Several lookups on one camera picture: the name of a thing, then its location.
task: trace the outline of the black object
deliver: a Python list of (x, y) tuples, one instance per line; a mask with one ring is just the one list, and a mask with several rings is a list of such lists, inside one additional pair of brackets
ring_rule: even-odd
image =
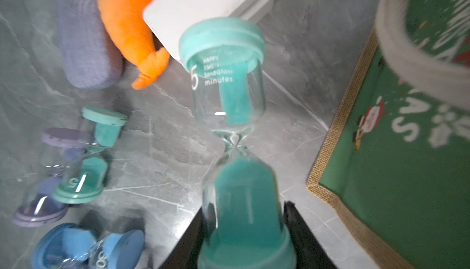
[[(294, 203), (284, 203), (283, 218), (291, 233), (297, 254), (296, 269), (336, 269), (300, 216)], [(199, 209), (188, 229), (159, 269), (197, 269), (197, 257), (203, 240), (203, 213), (202, 209)]]

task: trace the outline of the sand timer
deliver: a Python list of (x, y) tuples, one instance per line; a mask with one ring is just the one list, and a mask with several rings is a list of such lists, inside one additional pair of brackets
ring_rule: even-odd
[(52, 198), (65, 204), (84, 204), (94, 201), (104, 189), (103, 181), (108, 163), (99, 155), (82, 158), (64, 172)]
[(141, 230), (95, 232), (74, 223), (52, 228), (31, 255), (32, 269), (134, 269), (142, 254), (145, 236)]
[(74, 129), (49, 128), (41, 133), (41, 155), (38, 180), (24, 194), (13, 223), (22, 227), (38, 227), (60, 220), (67, 205), (55, 201), (52, 192), (62, 181), (62, 174), (83, 156), (85, 149), (78, 138), (83, 134)]
[(101, 153), (114, 146), (127, 119), (126, 115), (113, 110), (85, 106), (79, 126), (84, 135), (79, 140), (89, 154)]
[(191, 74), (196, 120), (225, 143), (203, 178), (198, 268), (294, 269), (275, 174), (243, 144), (266, 109), (261, 30), (240, 19), (209, 19), (185, 31), (179, 49)]

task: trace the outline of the orange plush toy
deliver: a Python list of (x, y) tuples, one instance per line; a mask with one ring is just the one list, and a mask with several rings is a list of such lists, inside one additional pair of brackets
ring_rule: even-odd
[(153, 83), (165, 70), (170, 55), (165, 48), (158, 51), (153, 35), (142, 17), (152, 0), (98, 0), (104, 26), (122, 55), (140, 70), (132, 83), (136, 90)]

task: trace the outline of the white rope handle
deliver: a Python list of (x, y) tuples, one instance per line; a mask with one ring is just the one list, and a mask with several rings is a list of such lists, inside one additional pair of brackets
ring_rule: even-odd
[(446, 63), (418, 49), (408, 38), (405, 17), (409, 0), (380, 0), (376, 32), (387, 64), (428, 95), (470, 111), (470, 70)]

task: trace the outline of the gray marble floor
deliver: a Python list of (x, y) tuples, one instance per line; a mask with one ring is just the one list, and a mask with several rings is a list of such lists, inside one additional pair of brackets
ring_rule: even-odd
[[(259, 23), (267, 40), (268, 110), (246, 143), (276, 170), (281, 199), (297, 204), (344, 269), (376, 266), (305, 183), (377, 1), (276, 0)], [(37, 176), (40, 131), (76, 127), (83, 105), (113, 108), (130, 120), (108, 155), (103, 195), (71, 209), (61, 222), (102, 223), (115, 231), (122, 219), (139, 218), (157, 268), (200, 207), (201, 179), (223, 149), (196, 125), (188, 74), (172, 62), (154, 85), (136, 91), (130, 84), (138, 71), (127, 64), (121, 82), (109, 89), (75, 89), (64, 77), (56, 47), (54, 0), (0, 0), (0, 71), (0, 268), (29, 268), (32, 250), (53, 227), (15, 227), (11, 216)]]

